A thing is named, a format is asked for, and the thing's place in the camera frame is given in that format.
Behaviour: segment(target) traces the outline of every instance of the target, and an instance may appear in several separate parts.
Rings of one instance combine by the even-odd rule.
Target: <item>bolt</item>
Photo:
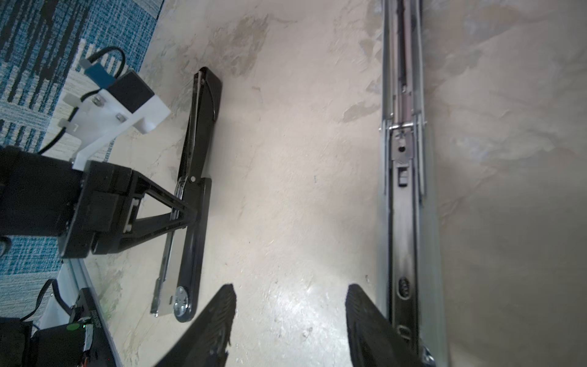
[[[104,106],[104,101],[100,96],[95,96],[94,98],[92,98],[92,102],[94,103],[94,105],[98,107]]]

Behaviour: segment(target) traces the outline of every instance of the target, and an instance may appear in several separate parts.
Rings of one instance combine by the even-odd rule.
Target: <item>green circle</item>
[[[67,330],[69,330],[69,331],[74,331],[74,330],[77,330],[77,329],[79,329],[79,324],[78,324],[78,323],[75,323],[75,324],[69,324],[69,325],[67,326]]]

